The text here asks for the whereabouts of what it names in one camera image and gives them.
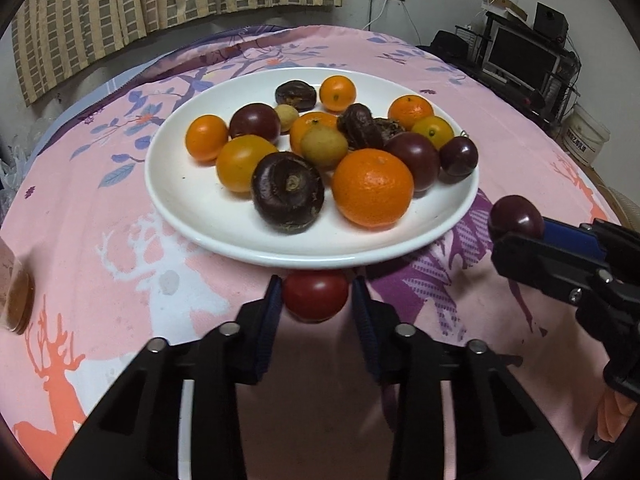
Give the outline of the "right hand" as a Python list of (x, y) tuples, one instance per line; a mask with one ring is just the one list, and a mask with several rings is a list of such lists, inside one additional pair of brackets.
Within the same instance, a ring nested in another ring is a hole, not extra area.
[(606, 388), (597, 409), (597, 436), (615, 442), (625, 429), (637, 403), (623, 394)]

